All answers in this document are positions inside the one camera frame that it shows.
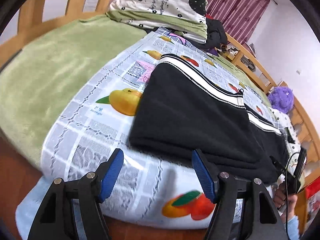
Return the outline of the right hand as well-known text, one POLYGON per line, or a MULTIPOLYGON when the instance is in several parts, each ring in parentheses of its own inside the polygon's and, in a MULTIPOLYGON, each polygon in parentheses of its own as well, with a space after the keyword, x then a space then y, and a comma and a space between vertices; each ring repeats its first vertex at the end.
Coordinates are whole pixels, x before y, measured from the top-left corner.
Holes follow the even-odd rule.
POLYGON ((286 207, 286 211, 280 216, 283 223, 285 223, 286 219, 290 220, 295 216, 297 199, 298 197, 296 194, 286 195, 285 182, 282 182, 276 189, 273 197, 274 205, 276 208, 280 208, 282 206, 286 207))

